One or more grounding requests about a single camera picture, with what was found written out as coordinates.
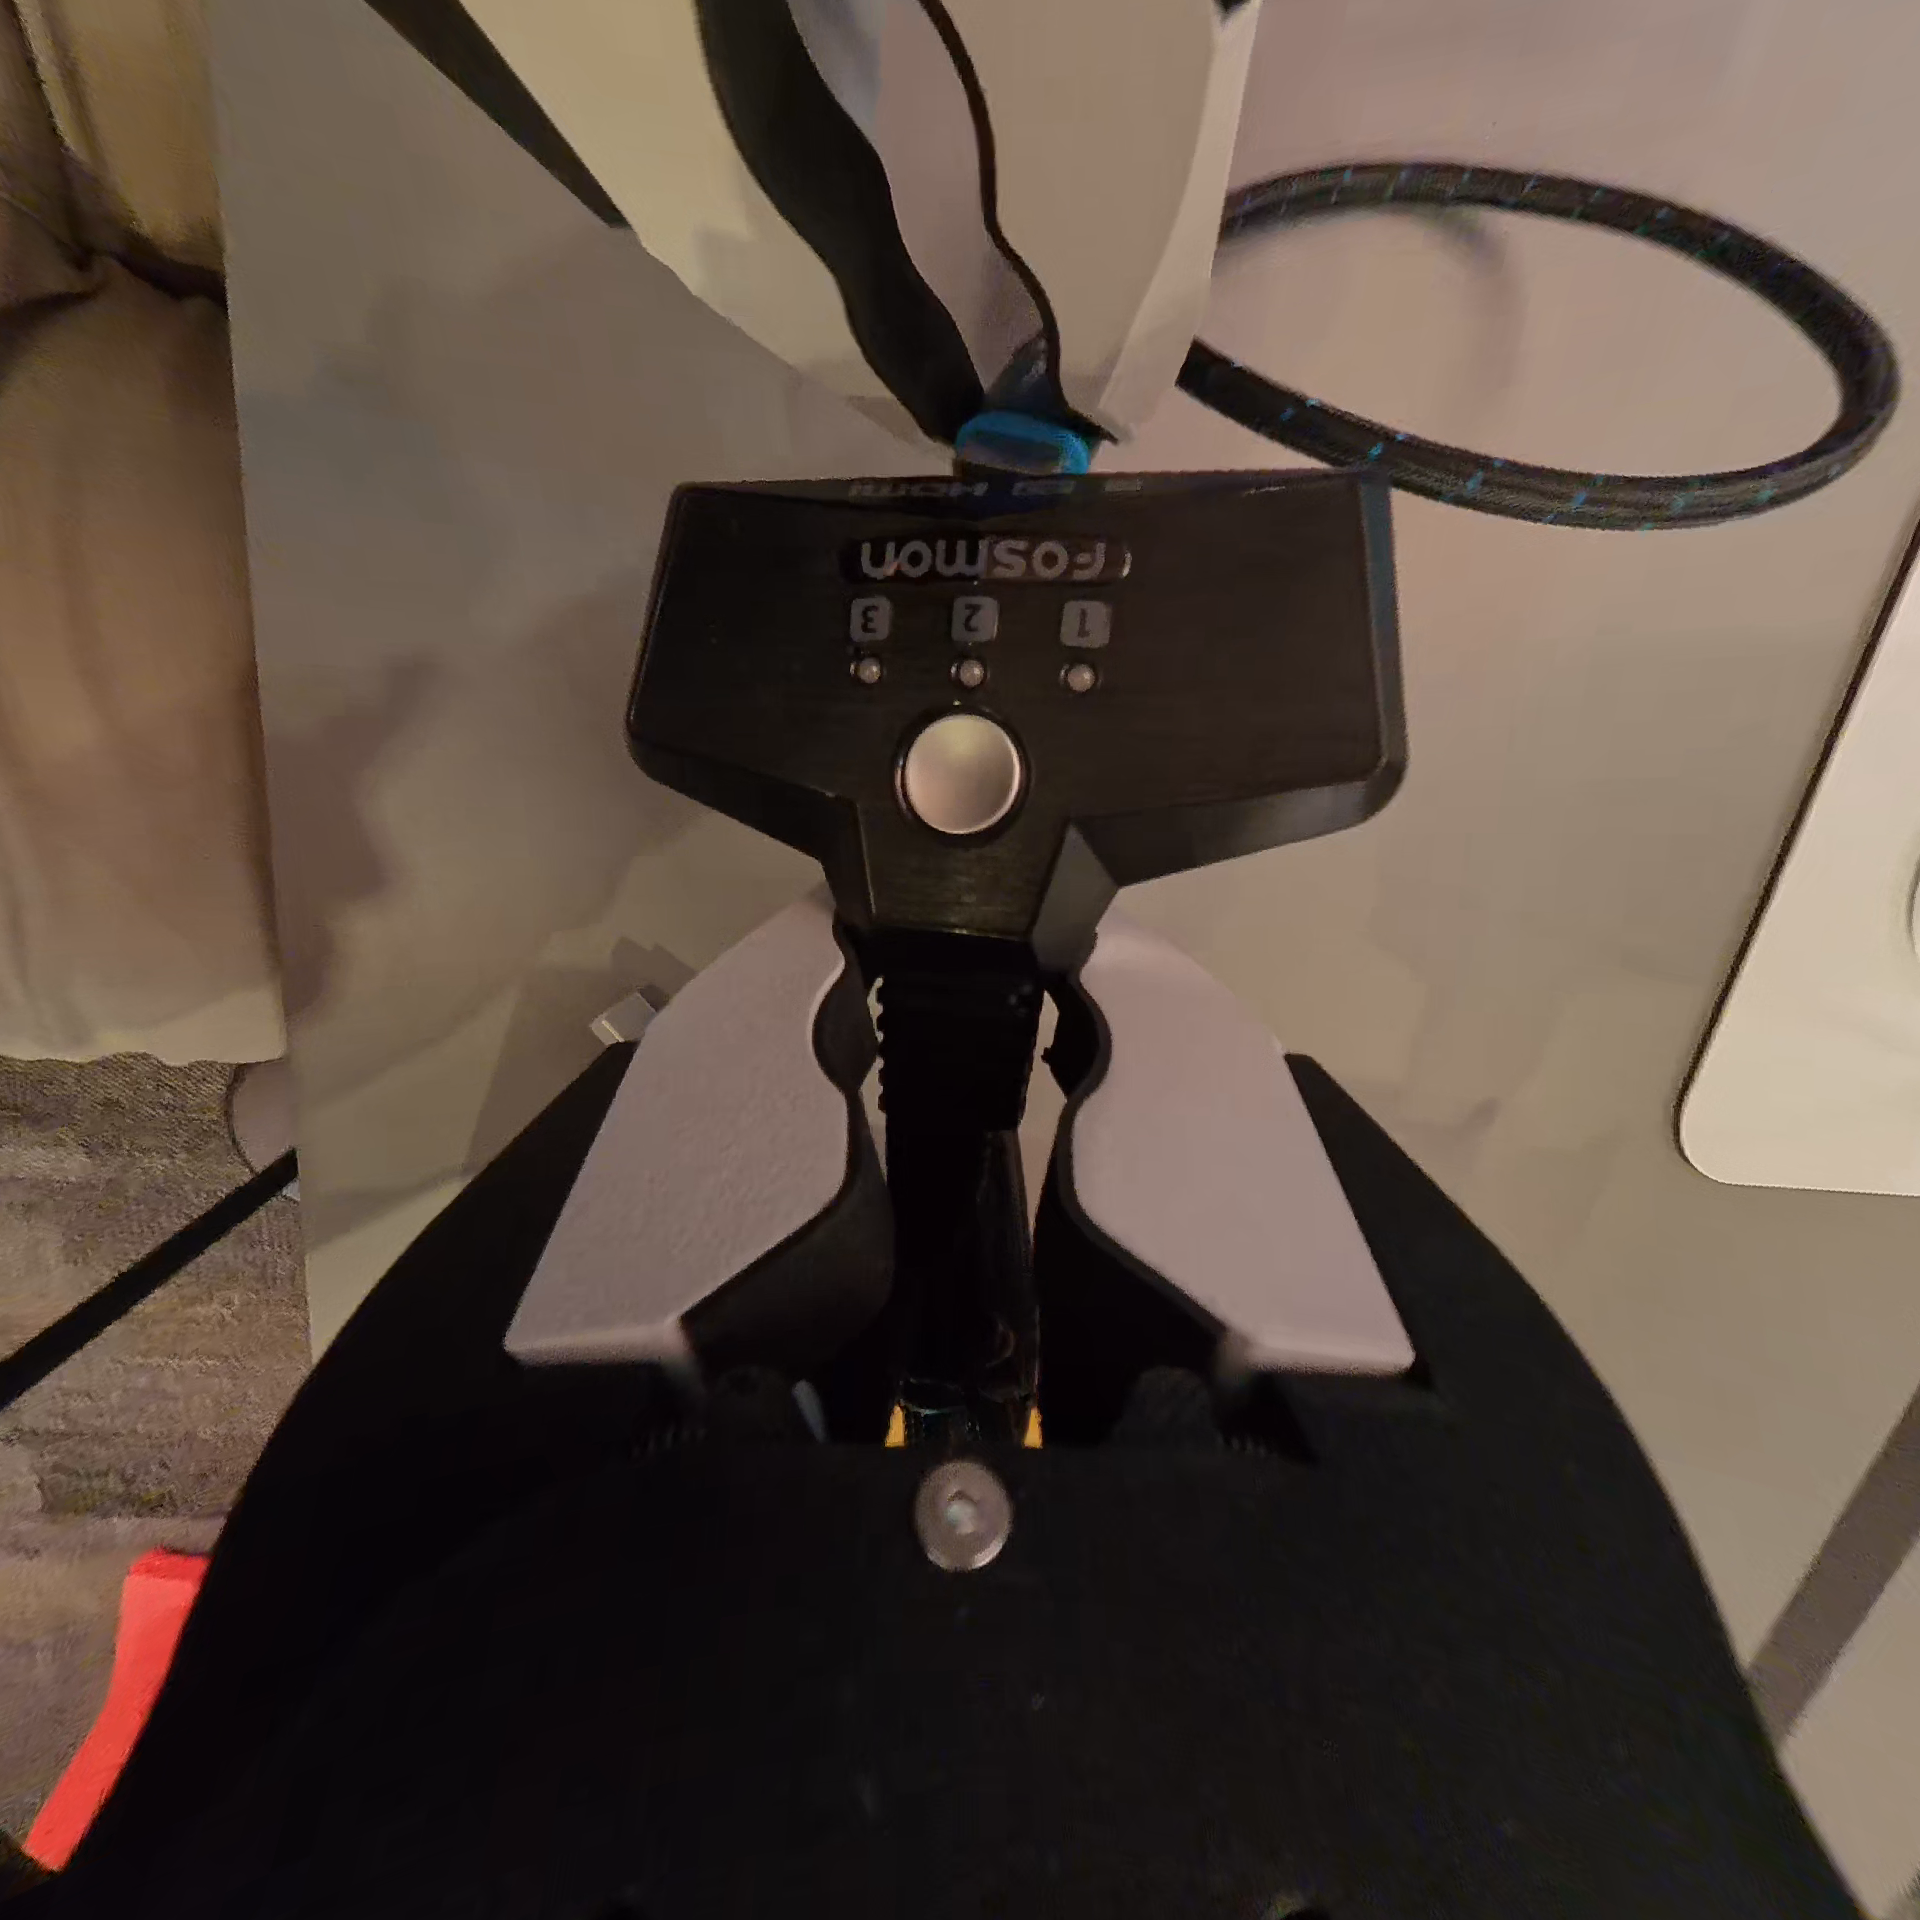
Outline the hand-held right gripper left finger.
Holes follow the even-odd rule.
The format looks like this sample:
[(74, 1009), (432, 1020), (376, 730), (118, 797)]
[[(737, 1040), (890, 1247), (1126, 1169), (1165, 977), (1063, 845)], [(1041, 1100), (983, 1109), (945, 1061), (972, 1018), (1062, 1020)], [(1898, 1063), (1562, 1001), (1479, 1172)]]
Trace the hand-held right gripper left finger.
[(895, 1227), (869, 990), (817, 888), (644, 1029), (503, 1347), (525, 1366), (817, 1370), (876, 1329)]

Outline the red plastic bin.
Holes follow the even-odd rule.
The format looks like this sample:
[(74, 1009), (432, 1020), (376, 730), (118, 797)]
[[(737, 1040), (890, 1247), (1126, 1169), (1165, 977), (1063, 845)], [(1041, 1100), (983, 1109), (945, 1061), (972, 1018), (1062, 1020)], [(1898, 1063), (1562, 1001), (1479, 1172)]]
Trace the red plastic bin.
[(24, 1853), (62, 1871), (125, 1770), (169, 1675), (207, 1572), (205, 1554), (152, 1550), (121, 1586), (109, 1692), (76, 1755), (42, 1805)]

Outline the black switch box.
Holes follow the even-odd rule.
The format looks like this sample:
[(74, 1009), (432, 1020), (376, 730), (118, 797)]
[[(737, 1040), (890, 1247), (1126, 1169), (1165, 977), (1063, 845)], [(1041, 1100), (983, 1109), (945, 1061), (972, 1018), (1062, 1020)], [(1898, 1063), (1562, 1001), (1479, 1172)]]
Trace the black switch box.
[(1067, 968), (1132, 884), (1378, 815), (1407, 764), (1357, 473), (684, 483), (627, 733), (873, 937)]

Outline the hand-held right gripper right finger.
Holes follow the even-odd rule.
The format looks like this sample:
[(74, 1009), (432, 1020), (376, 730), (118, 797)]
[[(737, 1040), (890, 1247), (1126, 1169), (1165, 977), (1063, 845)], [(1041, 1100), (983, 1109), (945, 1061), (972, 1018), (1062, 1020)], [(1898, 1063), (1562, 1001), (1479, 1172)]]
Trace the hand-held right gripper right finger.
[(1200, 963), (1102, 922), (1067, 983), (1057, 1192), (1216, 1378), (1397, 1378), (1415, 1348), (1271, 1031)]

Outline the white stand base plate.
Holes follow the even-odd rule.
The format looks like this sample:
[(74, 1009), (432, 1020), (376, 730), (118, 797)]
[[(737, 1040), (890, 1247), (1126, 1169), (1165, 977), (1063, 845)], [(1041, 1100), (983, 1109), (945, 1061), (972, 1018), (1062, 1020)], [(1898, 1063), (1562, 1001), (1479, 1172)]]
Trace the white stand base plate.
[(1918, 1195), (1918, 539), (1907, 543), (1674, 1116), (1732, 1187)]

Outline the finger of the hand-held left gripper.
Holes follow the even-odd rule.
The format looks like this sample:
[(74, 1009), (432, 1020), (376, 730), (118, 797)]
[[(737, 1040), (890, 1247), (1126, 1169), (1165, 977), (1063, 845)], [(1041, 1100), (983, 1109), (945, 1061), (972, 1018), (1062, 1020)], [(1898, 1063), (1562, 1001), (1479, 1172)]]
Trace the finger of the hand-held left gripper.
[(924, 14), (971, 116), (985, 236), (1038, 313), (1050, 399), (1129, 441), (1206, 309), (1256, 6)]
[(659, 265), (861, 417), (950, 444), (983, 402), (878, 147), (890, 5), (477, 3)]

